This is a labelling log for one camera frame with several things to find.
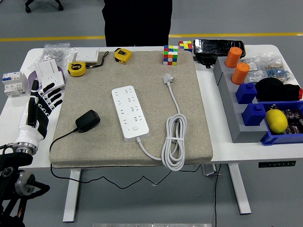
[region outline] black pants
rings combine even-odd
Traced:
[[[172,0],[104,0],[106,46],[168,45]]]

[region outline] white power cable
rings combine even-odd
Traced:
[[[157,160],[157,161],[162,161],[164,166],[169,168],[172,171],[178,171],[180,170],[185,161],[185,133],[187,129],[187,120],[186,117],[181,114],[180,108],[177,104],[177,101],[174,97],[174,94],[172,92],[172,89],[170,87],[170,81],[172,81],[172,77],[170,74],[165,74],[163,78],[163,82],[167,84],[169,87],[169,91],[171,94],[172,99],[174,100],[174,103],[176,105],[178,113],[174,116],[169,117],[166,120],[166,139],[163,145],[162,149],[162,154],[161,158],[154,157],[150,153],[148,153],[145,148],[142,145],[140,137],[137,137],[137,142],[139,143],[142,151],[150,158]],[[172,151],[172,143],[175,143],[175,147]],[[175,158],[173,155],[177,152],[178,150],[178,158]]]

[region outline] felt mat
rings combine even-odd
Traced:
[[[126,64],[115,62],[114,52],[103,66],[87,69],[81,77],[70,77],[54,139],[74,130],[75,120],[92,109],[101,122],[88,132],[74,132],[54,143],[50,161],[55,168],[163,165],[147,157],[138,143],[124,141],[111,91],[132,85],[138,96],[150,135],[145,149],[161,157],[166,138],[166,120],[177,113],[163,75],[171,74],[171,88],[180,111],[187,118],[185,164],[203,164],[213,157],[203,102],[192,53],[178,52],[177,66],[164,66],[163,52],[133,52]]]

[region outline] black power adapter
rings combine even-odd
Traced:
[[[79,132],[86,132],[100,122],[100,117],[93,110],[88,110],[84,115],[76,120],[76,126]]]

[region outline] robot finger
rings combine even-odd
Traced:
[[[56,99],[60,98],[61,95],[62,95],[61,93],[56,94],[55,96],[53,96],[52,98],[50,98],[49,100],[47,100],[46,103],[50,105],[50,104],[53,103]]]
[[[45,92],[47,92],[53,86],[55,86],[55,83],[51,83],[51,84],[47,85],[45,88],[43,88],[39,91],[39,95],[43,96],[45,94]]]
[[[54,91],[52,91],[52,92],[48,93],[47,95],[43,96],[43,99],[44,99],[44,100],[47,100],[47,99],[49,99],[50,97],[52,97],[53,95],[59,93],[60,91],[61,91],[61,88],[57,88],[57,89],[55,89]]]
[[[58,105],[60,105],[62,102],[63,102],[62,99],[60,99],[60,100],[57,101],[55,104],[50,105],[50,106],[49,106],[49,109],[51,109],[51,111],[46,111],[46,112],[47,112],[48,114],[51,114],[51,112],[52,112]]]

